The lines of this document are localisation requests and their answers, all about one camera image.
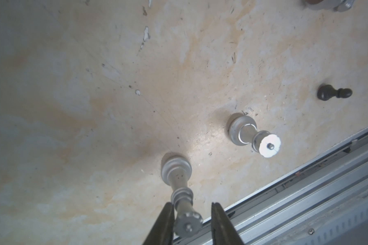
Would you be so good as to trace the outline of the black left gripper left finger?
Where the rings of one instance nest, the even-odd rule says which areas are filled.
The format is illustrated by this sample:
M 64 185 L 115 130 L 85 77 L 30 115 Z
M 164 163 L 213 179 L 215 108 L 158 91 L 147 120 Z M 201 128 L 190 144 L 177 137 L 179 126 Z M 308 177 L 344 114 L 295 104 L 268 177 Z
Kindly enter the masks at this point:
M 143 242 L 143 245 L 172 245 L 174 222 L 174 205 L 171 202 L 167 202 Z

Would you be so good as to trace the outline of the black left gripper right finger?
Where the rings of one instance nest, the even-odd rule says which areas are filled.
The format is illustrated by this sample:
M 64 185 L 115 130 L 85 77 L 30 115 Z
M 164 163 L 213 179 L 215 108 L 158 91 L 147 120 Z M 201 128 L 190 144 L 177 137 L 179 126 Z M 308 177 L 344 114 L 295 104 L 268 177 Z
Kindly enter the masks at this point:
M 213 245 L 244 245 L 230 218 L 219 203 L 211 206 Z

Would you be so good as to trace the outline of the black chess pawn front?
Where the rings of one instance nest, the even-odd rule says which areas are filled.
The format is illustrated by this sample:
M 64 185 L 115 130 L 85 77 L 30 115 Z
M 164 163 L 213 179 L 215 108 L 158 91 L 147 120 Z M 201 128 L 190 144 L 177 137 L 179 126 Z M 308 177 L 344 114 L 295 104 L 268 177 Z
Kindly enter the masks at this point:
M 319 87 L 317 97 L 319 100 L 328 101 L 331 98 L 347 99 L 353 94 L 349 88 L 335 89 L 332 85 L 324 84 Z

